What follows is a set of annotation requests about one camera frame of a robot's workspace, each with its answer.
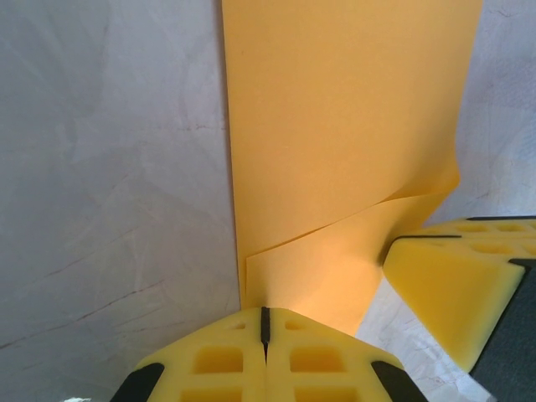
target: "black corner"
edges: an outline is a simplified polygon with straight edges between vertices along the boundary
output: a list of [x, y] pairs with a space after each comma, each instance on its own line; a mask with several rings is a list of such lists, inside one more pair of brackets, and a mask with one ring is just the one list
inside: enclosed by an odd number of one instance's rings
[[153, 363], [130, 373], [110, 402], [147, 402], [163, 371], [163, 364]]
[[534, 258], [512, 258], [509, 263], [522, 266], [525, 272], [536, 268], [536, 259]]
[[371, 366], [393, 402], [428, 402], [404, 370], [381, 360]]
[[270, 308], [260, 308], [260, 341], [265, 348], [265, 361], [268, 359], [268, 344], [270, 343]]
[[512, 259], [525, 268], [470, 375], [498, 400], [536, 400], [536, 260]]
[[514, 215], [514, 216], [474, 216], [466, 220], [525, 220], [536, 219], [536, 215]]

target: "folded paper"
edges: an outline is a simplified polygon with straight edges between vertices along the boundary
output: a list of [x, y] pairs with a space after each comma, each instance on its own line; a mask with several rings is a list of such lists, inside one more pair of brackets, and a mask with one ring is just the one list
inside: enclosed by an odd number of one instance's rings
[[456, 186], [481, 0], [224, 0], [243, 307], [354, 333], [381, 250]]

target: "yellow foam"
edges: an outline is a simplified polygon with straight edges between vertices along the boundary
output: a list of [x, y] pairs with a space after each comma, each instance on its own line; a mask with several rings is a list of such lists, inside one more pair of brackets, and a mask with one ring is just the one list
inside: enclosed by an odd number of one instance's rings
[[163, 364], [148, 402], [391, 401], [371, 363], [399, 360], [284, 309], [270, 311], [265, 360], [260, 309], [244, 310], [144, 358]]
[[[223, 1], [243, 307], [315, 311], [355, 332], [385, 239], [348, 237], [419, 221], [396, 204], [382, 207], [392, 226], [364, 211], [414, 196], [432, 210], [456, 186], [456, 119], [480, 9], [481, 0]], [[272, 275], [274, 261], [291, 270]], [[358, 279], [347, 278], [351, 266], [363, 280], [334, 287]], [[292, 275], [330, 278], [314, 294], [293, 287], [290, 300], [279, 278]]]
[[464, 232], [469, 235], [459, 239], [402, 238], [393, 243], [384, 263], [389, 283], [466, 371], [523, 277], [524, 268], [508, 261], [533, 258], [527, 247], [536, 250], [536, 239], [500, 238], [497, 233], [480, 238], [476, 233]]
[[535, 239], [536, 219], [457, 219], [405, 235], [457, 235], [464, 238]]

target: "white backdrop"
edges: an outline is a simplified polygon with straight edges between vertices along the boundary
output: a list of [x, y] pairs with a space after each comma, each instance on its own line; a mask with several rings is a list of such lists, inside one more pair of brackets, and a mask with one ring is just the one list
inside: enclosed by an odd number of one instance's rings
[[[239, 307], [219, 4], [2, 3], [0, 400], [104, 402], [139, 358]], [[534, 1], [486, 1], [463, 181], [433, 220], [534, 211], [534, 26]], [[386, 285], [373, 309], [359, 336], [432, 400], [486, 398]]]

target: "yellow paper sheet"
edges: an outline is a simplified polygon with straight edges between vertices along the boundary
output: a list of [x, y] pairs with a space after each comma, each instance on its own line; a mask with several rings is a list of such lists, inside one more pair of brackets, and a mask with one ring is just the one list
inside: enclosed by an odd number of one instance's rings
[[[223, 1], [243, 307], [357, 327], [378, 284], [370, 259], [382, 235], [401, 220], [399, 230], [414, 228], [423, 217], [410, 211], [429, 213], [456, 186], [456, 118], [480, 7]], [[420, 195], [413, 208], [380, 204]], [[350, 246], [357, 259], [343, 252]], [[303, 247], [322, 261], [313, 267]], [[338, 290], [353, 270], [367, 279], [352, 276], [353, 290]], [[307, 276], [323, 278], [317, 291], [300, 284]]]

